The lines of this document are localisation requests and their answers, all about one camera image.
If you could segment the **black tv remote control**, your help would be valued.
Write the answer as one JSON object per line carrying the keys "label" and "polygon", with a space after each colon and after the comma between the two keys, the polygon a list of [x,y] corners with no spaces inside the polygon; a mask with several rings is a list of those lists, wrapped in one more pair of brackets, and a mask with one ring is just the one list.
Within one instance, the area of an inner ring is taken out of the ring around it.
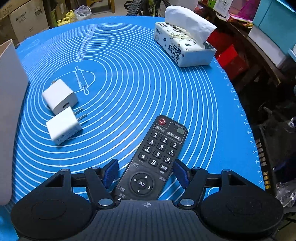
{"label": "black tv remote control", "polygon": [[184,125],[167,116],[158,116],[114,188],[114,199],[157,200],[187,133]]}

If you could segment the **white usb charger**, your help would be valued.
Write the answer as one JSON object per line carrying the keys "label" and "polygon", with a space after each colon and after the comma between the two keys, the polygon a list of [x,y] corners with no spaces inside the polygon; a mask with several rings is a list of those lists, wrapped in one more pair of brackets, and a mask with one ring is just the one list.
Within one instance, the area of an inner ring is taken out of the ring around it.
{"label": "white usb charger", "polygon": [[74,112],[71,107],[68,107],[46,122],[50,138],[56,145],[62,144],[64,141],[82,130],[79,121],[85,118],[87,114],[83,114],[83,116],[79,118],[76,116],[76,114],[79,114],[82,111],[83,108]]}
{"label": "white usb charger", "polygon": [[75,92],[62,79],[53,82],[42,93],[42,97],[55,115],[78,103]]}

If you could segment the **beige plastic storage basket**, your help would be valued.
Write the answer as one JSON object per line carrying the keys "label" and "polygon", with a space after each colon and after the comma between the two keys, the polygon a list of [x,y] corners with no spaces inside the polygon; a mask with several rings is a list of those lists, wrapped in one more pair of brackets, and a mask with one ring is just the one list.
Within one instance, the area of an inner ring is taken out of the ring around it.
{"label": "beige plastic storage basket", "polygon": [[29,83],[12,40],[1,44],[0,60],[1,206],[10,202],[16,128]]}

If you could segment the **black plastic crate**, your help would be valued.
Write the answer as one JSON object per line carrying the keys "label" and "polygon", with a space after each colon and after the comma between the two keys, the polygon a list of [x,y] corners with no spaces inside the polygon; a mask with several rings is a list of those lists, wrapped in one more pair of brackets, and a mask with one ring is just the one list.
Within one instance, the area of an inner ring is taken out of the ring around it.
{"label": "black plastic crate", "polygon": [[258,125],[253,130],[266,192],[276,195],[276,185],[295,180],[295,132],[278,126]]}

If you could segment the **blue silicone baking mat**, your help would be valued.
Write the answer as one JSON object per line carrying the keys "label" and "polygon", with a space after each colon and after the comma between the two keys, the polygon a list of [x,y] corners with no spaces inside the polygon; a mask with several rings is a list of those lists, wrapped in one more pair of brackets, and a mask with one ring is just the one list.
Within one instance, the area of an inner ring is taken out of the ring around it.
{"label": "blue silicone baking mat", "polygon": [[[123,172],[155,118],[181,123],[179,154],[189,167],[231,169],[259,187],[263,178],[252,130],[238,95],[216,60],[180,68],[154,41],[159,18],[111,16],[56,27],[19,45],[29,78],[16,132],[13,194],[1,207],[1,240],[17,240],[13,205],[62,168],[72,173],[111,159]],[[83,109],[82,131],[57,146],[42,92],[62,79]]]}

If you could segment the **tissue box with tissue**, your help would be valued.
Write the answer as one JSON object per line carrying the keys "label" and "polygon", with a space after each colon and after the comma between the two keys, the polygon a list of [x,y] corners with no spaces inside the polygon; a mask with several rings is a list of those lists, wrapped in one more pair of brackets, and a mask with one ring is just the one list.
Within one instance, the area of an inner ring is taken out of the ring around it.
{"label": "tissue box with tissue", "polygon": [[216,26],[182,6],[168,6],[155,23],[154,40],[179,67],[209,65],[216,49],[207,41]]}

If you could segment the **yellow detergent jug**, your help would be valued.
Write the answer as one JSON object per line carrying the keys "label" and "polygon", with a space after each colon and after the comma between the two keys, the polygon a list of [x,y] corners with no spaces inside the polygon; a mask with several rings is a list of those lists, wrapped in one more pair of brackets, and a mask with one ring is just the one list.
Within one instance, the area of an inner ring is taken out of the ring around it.
{"label": "yellow detergent jug", "polygon": [[76,21],[76,16],[74,10],[69,11],[62,20],[57,20],[57,26],[62,26],[69,23],[74,23]]}

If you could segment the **white plastic bag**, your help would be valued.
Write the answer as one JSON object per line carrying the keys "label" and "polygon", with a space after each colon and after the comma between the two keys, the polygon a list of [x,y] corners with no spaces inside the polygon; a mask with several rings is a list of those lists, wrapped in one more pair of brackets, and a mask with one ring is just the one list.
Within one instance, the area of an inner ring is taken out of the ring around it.
{"label": "white plastic bag", "polygon": [[75,11],[75,18],[77,21],[88,20],[92,16],[91,9],[88,6],[79,6]]}

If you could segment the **teal plastic storage bin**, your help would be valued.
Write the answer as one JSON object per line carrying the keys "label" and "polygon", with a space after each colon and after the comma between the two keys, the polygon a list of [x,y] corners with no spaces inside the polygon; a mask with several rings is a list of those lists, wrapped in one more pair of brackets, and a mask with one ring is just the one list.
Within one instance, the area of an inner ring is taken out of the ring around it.
{"label": "teal plastic storage bin", "polygon": [[295,45],[295,10],[286,1],[261,0],[253,24],[284,54]]}

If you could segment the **green black bicycle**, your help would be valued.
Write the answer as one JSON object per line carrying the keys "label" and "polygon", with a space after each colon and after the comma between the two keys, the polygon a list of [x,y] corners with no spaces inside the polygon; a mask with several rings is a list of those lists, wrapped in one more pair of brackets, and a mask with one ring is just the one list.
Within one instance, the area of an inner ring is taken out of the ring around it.
{"label": "green black bicycle", "polygon": [[168,0],[134,0],[124,4],[127,16],[156,16],[164,17],[165,11],[170,6]]}

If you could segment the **large cardboard box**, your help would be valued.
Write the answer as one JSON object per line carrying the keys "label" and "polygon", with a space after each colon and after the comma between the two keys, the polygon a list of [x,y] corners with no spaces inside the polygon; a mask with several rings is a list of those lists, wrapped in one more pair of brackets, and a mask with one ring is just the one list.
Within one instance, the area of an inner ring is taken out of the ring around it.
{"label": "large cardboard box", "polygon": [[48,28],[40,0],[8,1],[1,7],[1,43],[13,40],[16,45]]}

